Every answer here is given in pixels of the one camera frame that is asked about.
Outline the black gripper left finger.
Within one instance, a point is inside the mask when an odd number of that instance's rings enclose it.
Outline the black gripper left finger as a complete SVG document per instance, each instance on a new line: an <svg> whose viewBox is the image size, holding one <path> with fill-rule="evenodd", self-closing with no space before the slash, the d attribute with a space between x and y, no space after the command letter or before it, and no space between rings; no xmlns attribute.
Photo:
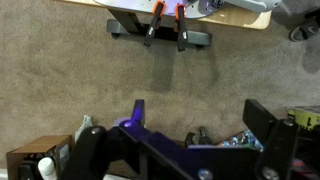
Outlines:
<svg viewBox="0 0 320 180"><path fill-rule="evenodd" d="M134 103L131 120L139 125L145 125L145 101L137 99Z"/></svg>

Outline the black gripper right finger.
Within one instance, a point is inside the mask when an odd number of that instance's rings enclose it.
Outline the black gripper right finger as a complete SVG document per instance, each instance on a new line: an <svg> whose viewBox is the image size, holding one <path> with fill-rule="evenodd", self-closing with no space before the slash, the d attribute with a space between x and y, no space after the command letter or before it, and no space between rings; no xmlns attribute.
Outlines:
<svg viewBox="0 0 320 180"><path fill-rule="evenodd" d="M255 99L245 100L242 119L261 144L267 141L277 121L276 117Z"/></svg>

